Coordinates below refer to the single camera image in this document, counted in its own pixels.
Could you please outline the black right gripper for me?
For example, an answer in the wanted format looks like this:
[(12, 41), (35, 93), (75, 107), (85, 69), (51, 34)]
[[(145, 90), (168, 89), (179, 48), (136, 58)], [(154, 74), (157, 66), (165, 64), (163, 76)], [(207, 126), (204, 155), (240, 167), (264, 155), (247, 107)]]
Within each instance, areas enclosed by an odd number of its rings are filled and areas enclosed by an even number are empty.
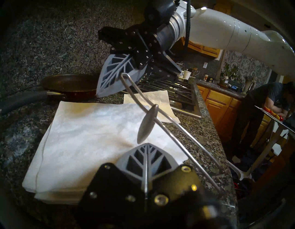
[(98, 79), (96, 96), (113, 95), (146, 75), (157, 75), (160, 79), (178, 80), (180, 67), (168, 55), (176, 41), (176, 30), (172, 24), (158, 28), (147, 23), (136, 24), (127, 29), (105, 26), (98, 31), (98, 38), (111, 45)]

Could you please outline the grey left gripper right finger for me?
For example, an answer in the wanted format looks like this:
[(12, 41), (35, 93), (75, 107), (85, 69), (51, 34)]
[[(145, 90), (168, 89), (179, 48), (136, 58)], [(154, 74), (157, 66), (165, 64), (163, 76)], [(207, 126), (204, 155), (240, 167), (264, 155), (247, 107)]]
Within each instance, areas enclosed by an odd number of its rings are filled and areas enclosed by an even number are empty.
[(149, 183), (179, 166), (169, 153), (152, 144), (147, 144), (147, 156), (147, 181)]

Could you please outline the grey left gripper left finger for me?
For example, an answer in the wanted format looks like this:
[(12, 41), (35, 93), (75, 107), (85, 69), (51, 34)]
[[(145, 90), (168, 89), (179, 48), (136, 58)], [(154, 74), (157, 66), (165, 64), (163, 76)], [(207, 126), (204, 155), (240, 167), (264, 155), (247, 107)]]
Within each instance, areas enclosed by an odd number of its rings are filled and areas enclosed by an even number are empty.
[(115, 166), (132, 182), (144, 181), (147, 146), (139, 145), (124, 153), (115, 163)]

